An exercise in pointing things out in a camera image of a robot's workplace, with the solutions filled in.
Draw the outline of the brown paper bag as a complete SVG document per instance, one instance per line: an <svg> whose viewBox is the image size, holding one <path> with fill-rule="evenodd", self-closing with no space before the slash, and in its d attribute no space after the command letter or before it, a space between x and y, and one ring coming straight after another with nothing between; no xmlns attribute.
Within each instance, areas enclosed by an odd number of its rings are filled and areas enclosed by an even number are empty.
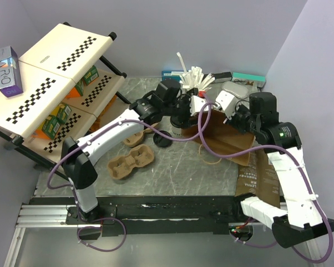
<svg viewBox="0 0 334 267"><path fill-rule="evenodd" d="M224 120L224 113L212 110L208 125L203 131L205 142L211 150L220 155L230 155L247 150L253 146L254 135L251 133L240 133L234 127L224 124ZM197 133L197 125L181 130L184 138L192 137ZM248 152L229 160L238 165L247 166L250 155L251 153Z"/></svg>

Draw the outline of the black plastic cup lid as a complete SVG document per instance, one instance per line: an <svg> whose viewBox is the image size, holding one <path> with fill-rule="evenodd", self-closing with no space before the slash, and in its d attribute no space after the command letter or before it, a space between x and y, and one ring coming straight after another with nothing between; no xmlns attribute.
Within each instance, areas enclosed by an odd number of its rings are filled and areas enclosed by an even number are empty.
<svg viewBox="0 0 334 267"><path fill-rule="evenodd" d="M162 131L162 133L169 138L166 138L158 133L155 133L153 135L153 142L159 148L167 148L171 146L171 144L173 143L173 141L170 139L171 134L168 133L167 131Z"/></svg>

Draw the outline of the brown pulp cup carrier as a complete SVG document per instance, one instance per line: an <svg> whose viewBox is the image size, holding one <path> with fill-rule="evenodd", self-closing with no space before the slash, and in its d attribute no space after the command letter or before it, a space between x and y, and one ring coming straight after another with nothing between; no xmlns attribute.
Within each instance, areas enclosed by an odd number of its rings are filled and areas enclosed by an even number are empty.
<svg viewBox="0 0 334 267"><path fill-rule="evenodd" d="M154 131L150 128L146 128L138 133L135 133L131 135L130 137L126 138L123 140L123 144L126 145L127 147L136 147L140 145L144 139L145 135L151 134Z"/></svg>

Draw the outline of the white paper coffee cup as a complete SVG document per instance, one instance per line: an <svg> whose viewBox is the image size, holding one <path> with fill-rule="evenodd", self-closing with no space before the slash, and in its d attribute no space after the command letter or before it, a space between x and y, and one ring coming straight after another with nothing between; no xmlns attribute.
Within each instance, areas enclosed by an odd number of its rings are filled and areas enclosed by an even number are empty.
<svg viewBox="0 0 334 267"><path fill-rule="evenodd" d="M180 125L172 124L171 128L172 128L172 132L175 136L177 136L177 137L182 136L182 127Z"/></svg>

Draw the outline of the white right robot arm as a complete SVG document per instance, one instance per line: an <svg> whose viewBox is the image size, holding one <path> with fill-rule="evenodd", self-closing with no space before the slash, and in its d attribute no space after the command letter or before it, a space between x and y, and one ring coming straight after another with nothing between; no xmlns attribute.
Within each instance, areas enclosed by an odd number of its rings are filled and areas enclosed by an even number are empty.
<svg viewBox="0 0 334 267"><path fill-rule="evenodd" d="M226 115L225 123L241 133L251 133L273 165L287 208L282 210L256 196L232 207L237 221L252 217L272 230L277 243L290 248L302 242L329 235L333 240L334 219L319 206L303 159L300 136L294 124L281 122L277 99L270 92L249 95L248 106L229 92L221 92L217 103Z"/></svg>

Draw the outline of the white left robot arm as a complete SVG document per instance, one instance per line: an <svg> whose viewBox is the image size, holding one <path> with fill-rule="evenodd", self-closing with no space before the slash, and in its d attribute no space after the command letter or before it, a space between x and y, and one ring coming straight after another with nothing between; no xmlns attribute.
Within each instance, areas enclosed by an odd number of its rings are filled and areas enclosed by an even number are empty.
<svg viewBox="0 0 334 267"><path fill-rule="evenodd" d="M61 165L73 188L78 215L85 223L94 223L100 213L94 189L98 160L127 137L160 122L165 116L189 121L191 99L197 95L197 88L187 90L176 80L164 80L99 130L78 140L65 139Z"/></svg>

